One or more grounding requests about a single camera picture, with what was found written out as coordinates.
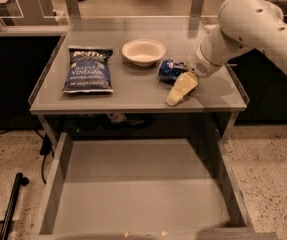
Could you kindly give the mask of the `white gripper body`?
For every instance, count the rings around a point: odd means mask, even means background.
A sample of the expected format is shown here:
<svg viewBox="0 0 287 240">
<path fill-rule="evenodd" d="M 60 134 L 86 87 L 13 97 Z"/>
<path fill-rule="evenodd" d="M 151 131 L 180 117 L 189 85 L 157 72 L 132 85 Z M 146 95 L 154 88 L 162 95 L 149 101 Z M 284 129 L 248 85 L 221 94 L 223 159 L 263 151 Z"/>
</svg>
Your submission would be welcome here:
<svg viewBox="0 0 287 240">
<path fill-rule="evenodd" d="M 198 78 L 208 78 L 221 66 L 211 64 L 203 55 L 199 45 L 196 45 L 187 57 L 187 68 Z"/>
</svg>

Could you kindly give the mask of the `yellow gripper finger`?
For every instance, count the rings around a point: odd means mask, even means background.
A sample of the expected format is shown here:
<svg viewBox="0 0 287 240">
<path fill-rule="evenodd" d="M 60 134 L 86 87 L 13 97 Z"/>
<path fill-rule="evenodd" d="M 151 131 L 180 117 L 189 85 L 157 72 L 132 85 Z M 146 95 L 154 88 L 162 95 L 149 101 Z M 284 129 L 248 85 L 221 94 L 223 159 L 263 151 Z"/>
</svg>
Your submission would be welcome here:
<svg viewBox="0 0 287 240">
<path fill-rule="evenodd" d="M 170 90 L 166 103 L 170 106 L 175 106 L 198 85 L 198 82 L 199 79 L 193 73 L 182 73 Z"/>
</svg>

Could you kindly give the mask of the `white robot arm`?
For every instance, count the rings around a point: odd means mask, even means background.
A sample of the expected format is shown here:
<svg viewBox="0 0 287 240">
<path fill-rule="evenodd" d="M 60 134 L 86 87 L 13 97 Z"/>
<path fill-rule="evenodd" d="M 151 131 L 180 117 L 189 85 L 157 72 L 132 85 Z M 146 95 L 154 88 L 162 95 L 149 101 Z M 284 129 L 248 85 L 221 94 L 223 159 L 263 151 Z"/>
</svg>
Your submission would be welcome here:
<svg viewBox="0 0 287 240">
<path fill-rule="evenodd" d="M 189 54 L 187 71 L 175 81 L 166 103 L 178 104 L 201 78 L 252 49 L 260 51 L 287 76 L 287 24 L 282 10 L 265 0 L 225 0 L 217 26 Z"/>
</svg>

